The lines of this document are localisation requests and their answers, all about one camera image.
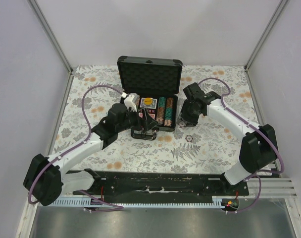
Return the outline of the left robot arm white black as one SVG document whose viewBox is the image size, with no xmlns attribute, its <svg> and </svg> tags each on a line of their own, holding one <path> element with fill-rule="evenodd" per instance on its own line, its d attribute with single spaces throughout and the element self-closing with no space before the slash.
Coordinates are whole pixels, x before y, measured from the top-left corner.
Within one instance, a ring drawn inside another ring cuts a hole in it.
<svg viewBox="0 0 301 238">
<path fill-rule="evenodd" d="M 89 130 L 83 141 L 46 157 L 42 154 L 36 155 L 23 182 L 29 191 L 28 202 L 34 204 L 34 197 L 36 202 L 48 206 L 61 195 L 75 191 L 97 194 L 101 189 L 98 174 L 91 169 L 77 173 L 70 173 L 69 170 L 116 141 L 119 133 L 132 128 L 148 131 L 158 125 L 146 109 L 142 113 L 143 116 L 140 117 L 138 112 L 127 109 L 124 104 L 114 104 L 107 116 Z"/>
</svg>

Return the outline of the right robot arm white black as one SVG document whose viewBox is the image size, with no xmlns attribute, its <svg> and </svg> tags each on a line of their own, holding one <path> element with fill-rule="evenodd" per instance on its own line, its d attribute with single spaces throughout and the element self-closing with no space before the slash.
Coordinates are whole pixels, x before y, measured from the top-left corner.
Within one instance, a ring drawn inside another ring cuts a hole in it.
<svg viewBox="0 0 301 238">
<path fill-rule="evenodd" d="M 194 127 L 201 115 L 208 116 L 220 124 L 241 142 L 238 162 L 223 174 L 219 182 L 220 192 L 230 195 L 237 184 L 252 177 L 278 158 L 275 130 L 266 124 L 250 122 L 238 112 L 225 105 L 224 96 L 204 92 L 197 83 L 183 89 L 183 103 L 178 123 L 182 127 Z"/>
</svg>

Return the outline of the tan blue chip stack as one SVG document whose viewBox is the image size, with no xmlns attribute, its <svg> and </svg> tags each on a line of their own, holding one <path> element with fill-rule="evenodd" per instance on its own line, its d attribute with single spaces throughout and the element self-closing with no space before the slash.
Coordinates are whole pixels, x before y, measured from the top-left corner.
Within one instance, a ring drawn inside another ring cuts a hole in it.
<svg viewBox="0 0 301 238">
<path fill-rule="evenodd" d="M 186 126 L 187 126 L 187 123 L 186 123 L 185 121 L 182 120 L 182 121 L 179 122 L 179 126 L 180 126 L 180 127 L 186 127 Z"/>
</svg>

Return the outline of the yellow round blind button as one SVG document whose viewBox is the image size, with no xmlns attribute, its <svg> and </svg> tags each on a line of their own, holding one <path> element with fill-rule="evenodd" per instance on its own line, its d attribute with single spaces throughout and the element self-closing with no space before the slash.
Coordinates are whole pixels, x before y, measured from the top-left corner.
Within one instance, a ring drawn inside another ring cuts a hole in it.
<svg viewBox="0 0 301 238">
<path fill-rule="evenodd" d="M 143 103 L 147 106 L 150 106 L 153 103 L 153 99 L 152 98 L 145 98 Z"/>
</svg>

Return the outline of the black poker set case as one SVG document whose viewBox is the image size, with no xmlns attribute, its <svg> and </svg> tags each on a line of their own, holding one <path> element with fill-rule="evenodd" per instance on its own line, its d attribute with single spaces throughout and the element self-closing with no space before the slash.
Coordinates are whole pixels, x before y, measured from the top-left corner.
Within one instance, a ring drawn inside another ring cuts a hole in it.
<svg viewBox="0 0 301 238">
<path fill-rule="evenodd" d="M 156 120 L 159 98 L 165 97 L 166 100 L 173 98 L 171 126 L 164 126 L 163 122 L 162 125 L 158 124 L 157 127 L 145 132 L 131 129 L 131 137 L 155 140 L 159 131 L 173 132 L 177 120 L 177 94 L 181 82 L 182 61 L 179 59 L 120 56 L 117 60 L 117 66 L 124 92 L 136 93 L 140 96 L 138 112 L 142 112 L 140 107 L 141 98 L 151 97 L 157 99 L 156 109 L 145 108 L 149 114 L 155 114 Z"/>
</svg>

